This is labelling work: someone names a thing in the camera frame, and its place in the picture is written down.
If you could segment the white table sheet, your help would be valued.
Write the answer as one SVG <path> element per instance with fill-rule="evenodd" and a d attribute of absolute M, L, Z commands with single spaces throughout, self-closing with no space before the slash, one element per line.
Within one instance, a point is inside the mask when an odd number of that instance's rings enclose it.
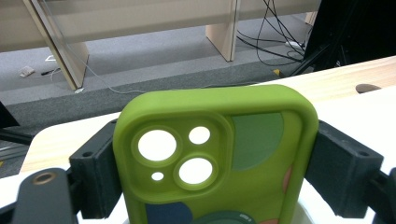
<path fill-rule="evenodd" d="M 384 173 L 396 167 L 396 87 L 329 101 L 316 100 L 314 105 L 321 120 L 383 155 L 381 170 Z M 64 168 L 68 155 L 117 116 L 114 113 L 83 119 L 41 131 L 30 151 L 43 156 L 54 149 L 55 158 L 31 166 L 25 164 L 20 174 L 0 178 L 0 208 L 16 201 L 19 185 L 25 177 L 44 168 Z M 314 187 L 304 182 L 293 224 L 371 224 L 373 218 L 372 210 L 364 218 L 336 216 Z"/>

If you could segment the metal floor rail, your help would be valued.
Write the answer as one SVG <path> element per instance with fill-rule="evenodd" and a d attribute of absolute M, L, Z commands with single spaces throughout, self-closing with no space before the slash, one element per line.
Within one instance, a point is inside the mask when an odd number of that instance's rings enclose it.
<path fill-rule="evenodd" d="M 14 145 L 0 148 L 0 161 L 25 156 L 29 147 L 26 145 Z"/>

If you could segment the black metal stand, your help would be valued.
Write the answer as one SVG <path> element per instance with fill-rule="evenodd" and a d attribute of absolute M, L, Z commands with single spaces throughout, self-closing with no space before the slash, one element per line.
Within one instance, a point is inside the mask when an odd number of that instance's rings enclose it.
<path fill-rule="evenodd" d="M 301 75 L 309 67 L 315 71 L 334 68 L 338 60 L 339 47 L 332 44 L 323 44 L 308 54 L 303 61 L 290 73 L 291 77 Z"/>

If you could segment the black curtain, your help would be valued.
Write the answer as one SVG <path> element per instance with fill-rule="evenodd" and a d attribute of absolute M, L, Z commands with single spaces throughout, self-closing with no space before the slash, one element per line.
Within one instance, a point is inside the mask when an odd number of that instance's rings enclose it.
<path fill-rule="evenodd" d="M 321 0 L 304 57 L 323 44 L 335 67 L 396 56 L 396 0 Z"/>

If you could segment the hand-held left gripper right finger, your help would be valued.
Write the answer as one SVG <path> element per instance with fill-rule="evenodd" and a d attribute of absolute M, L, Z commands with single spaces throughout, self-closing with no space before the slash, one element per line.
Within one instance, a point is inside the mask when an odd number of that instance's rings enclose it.
<path fill-rule="evenodd" d="M 305 179 L 339 217 L 363 218 L 363 200 L 371 177 L 384 157 L 325 121 L 318 133 Z"/>

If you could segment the green phone case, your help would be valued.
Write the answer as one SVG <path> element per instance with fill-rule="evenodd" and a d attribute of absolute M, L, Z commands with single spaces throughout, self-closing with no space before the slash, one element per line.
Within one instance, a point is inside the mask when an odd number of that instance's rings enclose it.
<path fill-rule="evenodd" d="M 117 120 L 131 224 L 290 224 L 318 130 L 282 85 L 154 91 Z"/>

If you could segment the wooden shelf furniture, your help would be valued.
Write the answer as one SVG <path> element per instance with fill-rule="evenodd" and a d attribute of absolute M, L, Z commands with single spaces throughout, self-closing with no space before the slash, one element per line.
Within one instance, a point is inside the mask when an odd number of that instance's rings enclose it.
<path fill-rule="evenodd" d="M 203 25 L 231 62 L 238 22 L 265 9 L 262 0 L 0 0 L 0 52 L 48 47 L 76 90 L 87 41 Z"/>

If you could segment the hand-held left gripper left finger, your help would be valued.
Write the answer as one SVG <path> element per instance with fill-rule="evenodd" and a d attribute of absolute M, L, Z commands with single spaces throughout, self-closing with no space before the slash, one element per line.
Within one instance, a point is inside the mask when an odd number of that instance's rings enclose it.
<path fill-rule="evenodd" d="M 120 195 L 112 140 L 116 120 L 108 122 L 69 157 L 75 210 L 84 219 L 108 218 Z"/>

